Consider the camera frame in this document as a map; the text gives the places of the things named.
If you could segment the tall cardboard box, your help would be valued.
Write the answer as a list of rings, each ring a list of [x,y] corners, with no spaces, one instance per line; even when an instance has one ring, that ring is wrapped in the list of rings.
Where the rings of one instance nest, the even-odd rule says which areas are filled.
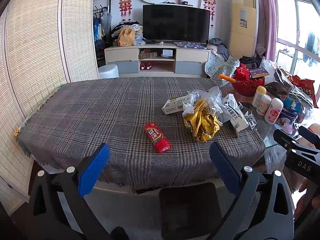
[[[259,0],[231,0],[229,52],[233,58],[254,56],[258,24]]]

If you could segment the yellow wrapper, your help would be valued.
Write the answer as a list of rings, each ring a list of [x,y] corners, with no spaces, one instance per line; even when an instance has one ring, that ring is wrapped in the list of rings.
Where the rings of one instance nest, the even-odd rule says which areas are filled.
[[[193,113],[185,114],[183,121],[198,142],[213,139],[221,128],[217,115],[212,113],[212,109],[204,100],[195,103]]]

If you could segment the pink curtain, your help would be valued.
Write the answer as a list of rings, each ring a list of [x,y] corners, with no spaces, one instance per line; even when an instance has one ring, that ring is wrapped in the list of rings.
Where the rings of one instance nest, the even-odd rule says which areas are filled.
[[[277,42],[277,16],[275,0],[261,0],[265,25],[266,58],[274,61]]]

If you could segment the yellow cap white bottle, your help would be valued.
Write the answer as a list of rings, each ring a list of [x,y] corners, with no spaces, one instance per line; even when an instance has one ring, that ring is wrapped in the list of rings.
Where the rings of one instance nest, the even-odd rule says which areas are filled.
[[[252,106],[257,108],[260,99],[262,98],[263,95],[265,95],[267,93],[267,90],[264,86],[258,86],[255,94],[253,96],[253,101],[252,101]]]

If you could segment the dark square trash bin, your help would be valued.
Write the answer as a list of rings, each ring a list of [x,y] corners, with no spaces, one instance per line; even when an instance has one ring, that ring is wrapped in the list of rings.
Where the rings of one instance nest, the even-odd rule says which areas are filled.
[[[191,239],[208,235],[222,220],[213,183],[161,189],[159,203],[163,239]]]

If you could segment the white green medicine box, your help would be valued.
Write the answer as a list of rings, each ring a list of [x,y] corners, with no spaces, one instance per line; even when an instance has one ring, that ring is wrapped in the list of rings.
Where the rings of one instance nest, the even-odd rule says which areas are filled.
[[[162,107],[162,112],[165,115],[183,111],[183,104],[191,102],[191,96],[185,95],[178,98],[168,99]]]

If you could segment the blue cookie tin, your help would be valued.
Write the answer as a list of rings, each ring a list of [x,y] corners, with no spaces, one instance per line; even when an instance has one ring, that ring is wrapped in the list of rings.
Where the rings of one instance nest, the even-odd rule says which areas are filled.
[[[284,107],[277,118],[277,123],[280,125],[293,125],[296,119],[298,118],[298,114],[299,113],[297,111],[290,111]]]

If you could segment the red snack bag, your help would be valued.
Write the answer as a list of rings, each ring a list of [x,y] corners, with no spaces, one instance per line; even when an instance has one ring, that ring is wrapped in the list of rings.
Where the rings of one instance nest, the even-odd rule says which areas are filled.
[[[317,108],[316,94],[313,85],[315,81],[310,79],[301,79],[298,75],[294,75],[292,76],[292,82],[295,86],[301,88],[303,92],[312,99],[313,106]]]

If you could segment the clear plastic bag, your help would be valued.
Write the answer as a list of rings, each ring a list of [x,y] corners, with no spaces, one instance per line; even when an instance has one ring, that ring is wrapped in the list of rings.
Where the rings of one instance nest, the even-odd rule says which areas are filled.
[[[282,171],[286,160],[286,150],[280,145],[267,148],[264,151],[264,159],[268,174],[275,170]]]
[[[183,103],[182,117],[195,113],[196,103],[203,101],[206,103],[205,113],[216,115],[220,122],[225,122],[223,110],[225,109],[222,104],[222,92],[218,86],[210,88],[208,91],[204,90],[190,90],[188,91],[190,102]]]

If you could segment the red shoes on shelf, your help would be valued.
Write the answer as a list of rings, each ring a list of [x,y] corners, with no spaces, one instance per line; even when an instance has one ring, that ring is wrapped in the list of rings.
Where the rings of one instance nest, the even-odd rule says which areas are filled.
[[[152,68],[152,64],[150,62],[142,62],[140,64],[140,70],[150,70]]]

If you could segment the white milk carton box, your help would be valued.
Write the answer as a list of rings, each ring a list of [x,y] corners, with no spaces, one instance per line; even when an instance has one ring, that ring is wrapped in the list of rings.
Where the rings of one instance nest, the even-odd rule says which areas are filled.
[[[239,105],[233,94],[227,94],[222,99],[222,105],[226,109],[230,122],[235,130],[236,136],[249,127],[248,121],[239,108]]]

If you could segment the red plastic basket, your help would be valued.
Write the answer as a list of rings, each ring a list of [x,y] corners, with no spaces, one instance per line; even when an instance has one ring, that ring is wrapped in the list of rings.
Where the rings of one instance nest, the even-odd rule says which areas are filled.
[[[257,87],[265,84],[264,77],[251,77],[249,70],[242,63],[235,69],[232,78],[236,80],[235,83],[232,83],[234,90],[246,97],[253,97]]]

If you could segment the torn white carton piece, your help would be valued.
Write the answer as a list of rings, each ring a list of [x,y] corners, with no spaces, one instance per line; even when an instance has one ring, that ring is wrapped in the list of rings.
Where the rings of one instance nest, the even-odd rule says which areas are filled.
[[[247,111],[245,114],[244,114],[247,122],[248,122],[248,125],[251,129],[254,129],[257,125],[257,121],[253,115],[253,112],[252,111]]]

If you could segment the grey plaid tablecloth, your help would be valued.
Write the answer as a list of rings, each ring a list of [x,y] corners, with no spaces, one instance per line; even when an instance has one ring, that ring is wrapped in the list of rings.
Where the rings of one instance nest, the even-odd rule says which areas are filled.
[[[110,149],[103,182],[120,186],[187,185],[217,176],[210,142],[198,142],[181,113],[165,115],[164,103],[212,80],[126,77],[69,83],[28,120],[17,140],[26,155],[57,169],[77,166],[101,143]],[[144,125],[154,122],[171,143],[160,154]]]

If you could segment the red candy tube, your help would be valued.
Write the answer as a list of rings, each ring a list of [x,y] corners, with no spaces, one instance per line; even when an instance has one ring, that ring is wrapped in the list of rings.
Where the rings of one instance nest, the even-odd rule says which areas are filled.
[[[163,154],[171,149],[171,143],[156,123],[148,122],[144,125],[144,130],[158,153]]]

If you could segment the pink label white bottle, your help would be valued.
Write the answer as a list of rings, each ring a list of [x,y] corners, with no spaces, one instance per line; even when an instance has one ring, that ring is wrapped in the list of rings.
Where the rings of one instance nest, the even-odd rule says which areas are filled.
[[[279,98],[273,98],[264,116],[265,121],[274,125],[283,109],[283,102]]]

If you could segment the bamboo folding screen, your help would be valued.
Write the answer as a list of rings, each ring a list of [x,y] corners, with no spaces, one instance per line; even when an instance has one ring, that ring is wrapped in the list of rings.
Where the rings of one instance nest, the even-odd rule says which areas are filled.
[[[98,77],[92,9],[93,0],[9,0],[1,14],[1,201],[9,208],[28,200],[23,123],[61,85]]]

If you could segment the yellow plush toy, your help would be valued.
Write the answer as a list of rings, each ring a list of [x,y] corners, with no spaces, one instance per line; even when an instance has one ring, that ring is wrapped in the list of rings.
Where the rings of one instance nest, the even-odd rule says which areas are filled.
[[[135,31],[131,28],[123,28],[118,36],[117,44],[119,47],[128,47],[133,45],[135,40]]]

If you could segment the clear plastic bag hanging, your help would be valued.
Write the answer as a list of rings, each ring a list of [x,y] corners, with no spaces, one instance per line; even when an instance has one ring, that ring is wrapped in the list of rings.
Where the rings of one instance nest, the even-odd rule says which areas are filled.
[[[275,170],[282,171],[286,160],[286,150],[280,145],[267,148],[264,151],[264,159],[268,174]]]

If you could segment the beige grey TV cabinet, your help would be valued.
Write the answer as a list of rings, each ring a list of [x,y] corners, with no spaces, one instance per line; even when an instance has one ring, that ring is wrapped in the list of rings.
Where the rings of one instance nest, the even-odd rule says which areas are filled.
[[[204,65],[210,50],[181,48],[174,44],[110,47],[104,50],[106,64],[116,64],[120,77],[206,77]],[[140,70],[150,62],[150,70]]]

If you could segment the white round stool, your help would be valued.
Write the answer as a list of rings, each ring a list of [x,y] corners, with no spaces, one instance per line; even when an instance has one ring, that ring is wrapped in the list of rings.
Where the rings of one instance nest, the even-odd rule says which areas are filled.
[[[116,64],[107,64],[98,68],[99,79],[112,79],[119,77],[118,66]]]

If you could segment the black flat television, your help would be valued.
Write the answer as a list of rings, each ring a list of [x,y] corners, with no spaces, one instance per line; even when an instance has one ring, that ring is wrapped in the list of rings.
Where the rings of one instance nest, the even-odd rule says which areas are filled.
[[[208,10],[174,4],[143,5],[143,37],[157,41],[206,43]]]

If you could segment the blue snack bag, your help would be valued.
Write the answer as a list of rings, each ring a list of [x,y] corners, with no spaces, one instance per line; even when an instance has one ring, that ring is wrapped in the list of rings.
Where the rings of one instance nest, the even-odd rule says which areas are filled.
[[[279,98],[287,110],[304,113],[304,106],[298,100],[295,100],[288,95],[281,95]]]

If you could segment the white cream bottle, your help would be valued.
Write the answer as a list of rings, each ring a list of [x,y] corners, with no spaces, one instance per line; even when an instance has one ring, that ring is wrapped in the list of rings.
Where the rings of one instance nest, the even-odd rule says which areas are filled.
[[[271,103],[272,99],[269,95],[265,94],[261,97],[258,106],[257,106],[257,113],[264,116],[266,111]]]

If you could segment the dark book on basket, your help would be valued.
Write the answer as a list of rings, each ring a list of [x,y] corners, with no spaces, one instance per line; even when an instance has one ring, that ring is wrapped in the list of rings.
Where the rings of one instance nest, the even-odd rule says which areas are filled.
[[[268,71],[263,67],[250,69],[249,73],[250,73],[251,78],[253,78],[253,79],[259,79],[259,78],[262,78],[262,77],[269,75]]]

